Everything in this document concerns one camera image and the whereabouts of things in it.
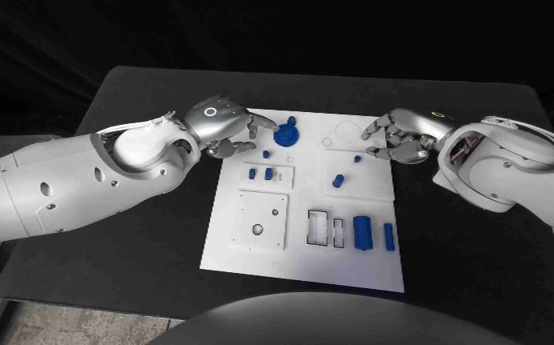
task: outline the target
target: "white board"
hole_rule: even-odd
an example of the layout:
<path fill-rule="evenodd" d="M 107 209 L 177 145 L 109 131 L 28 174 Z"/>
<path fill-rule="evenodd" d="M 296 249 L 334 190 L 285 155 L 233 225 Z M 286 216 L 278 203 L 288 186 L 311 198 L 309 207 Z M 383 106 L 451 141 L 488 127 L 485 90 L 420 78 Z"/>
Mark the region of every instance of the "white board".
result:
<path fill-rule="evenodd" d="M 366 153 L 370 146 L 386 146 L 384 133 L 369 141 L 360 138 L 376 117 L 259 109 L 252 112 L 278 124 L 286 123 L 294 115 L 301 137 L 296 145 L 283 147 L 275 143 L 273 132 L 260 128 L 253 141 L 257 149 L 223 161 L 201 269 L 405 292 L 390 163 Z M 233 141 L 250 141 L 249 130 Z M 257 181 L 249 179 L 252 167 L 257 168 Z M 275 178 L 263 182 L 266 167 L 278 171 L 281 167 L 291 168 L 282 169 L 285 182 Z M 335 188 L 332 180 L 338 174 L 344 174 L 345 180 Z M 246 191 L 270 194 L 269 199 L 288 196 L 285 240 L 279 250 L 263 250 L 259 244 L 239 245 L 233 241 L 244 221 L 240 195 Z M 256 195 L 255 198 L 256 204 L 269 202 Z M 308 244 L 309 211 L 328 213 L 331 244 L 327 246 Z M 367 215 L 373 220 L 370 251 L 356 249 L 353 218 L 357 215 Z M 344 248 L 332 245 L 334 219 L 344 220 Z M 386 223 L 395 226 L 396 251 L 386 249 Z M 249 234 L 250 225 L 252 221 L 243 229 Z"/>

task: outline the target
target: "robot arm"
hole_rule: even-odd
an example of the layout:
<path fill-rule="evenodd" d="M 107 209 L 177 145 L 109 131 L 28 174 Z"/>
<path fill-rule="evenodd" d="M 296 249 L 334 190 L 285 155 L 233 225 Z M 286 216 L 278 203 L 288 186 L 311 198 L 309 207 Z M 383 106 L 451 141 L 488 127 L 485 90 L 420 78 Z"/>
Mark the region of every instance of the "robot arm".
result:
<path fill-rule="evenodd" d="M 521 130 L 526 126 L 547 138 Z M 520 203 L 554 226 L 554 134 L 536 126 L 487 117 L 457 128 L 436 112 L 396 109 L 367 128 L 369 139 L 386 127 L 393 148 L 367 153 L 402 163 L 420 163 L 439 151 L 435 182 L 481 208 L 504 212 Z"/>
<path fill-rule="evenodd" d="M 221 97 L 195 105 L 182 121 L 174 115 L 41 142 L 0 158 L 0 242 L 70 231 L 131 209 L 180 186 L 204 149 L 227 158 L 256 148 L 229 140 L 247 127 L 253 137 L 257 126 L 279 129 Z"/>

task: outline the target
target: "blue object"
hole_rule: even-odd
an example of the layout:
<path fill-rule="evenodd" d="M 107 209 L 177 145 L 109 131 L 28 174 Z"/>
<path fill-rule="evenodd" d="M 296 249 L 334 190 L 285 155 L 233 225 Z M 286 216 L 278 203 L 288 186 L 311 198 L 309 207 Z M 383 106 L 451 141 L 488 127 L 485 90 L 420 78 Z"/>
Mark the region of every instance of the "blue object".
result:
<path fill-rule="evenodd" d="M 341 187 L 343 184 L 344 184 L 344 175 L 338 175 L 338 176 L 335 177 L 335 181 L 332 182 L 332 185 L 334 185 L 335 187 Z"/>
<path fill-rule="evenodd" d="M 367 215 L 356 216 L 356 248 L 373 249 L 373 221 Z"/>
<path fill-rule="evenodd" d="M 275 141 L 278 145 L 285 147 L 294 146 L 298 143 L 298 119 L 289 117 L 289 122 L 281 125 L 281 129 L 275 132 Z"/>
<path fill-rule="evenodd" d="M 389 251 L 396 251 L 396 236 L 393 235 L 393 224 L 384 224 L 384 243 Z"/>

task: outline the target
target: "blue connector piece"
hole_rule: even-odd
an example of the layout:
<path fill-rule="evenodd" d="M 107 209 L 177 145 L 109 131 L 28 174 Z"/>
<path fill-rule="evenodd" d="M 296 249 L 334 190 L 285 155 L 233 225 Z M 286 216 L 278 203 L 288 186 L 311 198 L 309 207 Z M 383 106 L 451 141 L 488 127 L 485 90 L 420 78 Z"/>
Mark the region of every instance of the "blue connector piece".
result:
<path fill-rule="evenodd" d="M 289 117 L 289 122 L 281 125 L 281 129 L 275 132 L 275 141 L 278 145 L 285 147 L 294 146 L 298 143 L 298 119 Z"/>
<path fill-rule="evenodd" d="M 396 235 L 393 234 L 393 224 L 384 224 L 384 244 L 389 251 L 396 251 Z"/>
<path fill-rule="evenodd" d="M 334 185 L 335 187 L 341 187 L 343 184 L 344 184 L 344 175 L 338 175 L 338 176 L 335 177 L 335 181 L 332 182 L 332 185 Z"/>
<path fill-rule="evenodd" d="M 373 221 L 367 215 L 356 216 L 356 248 L 373 249 Z"/>

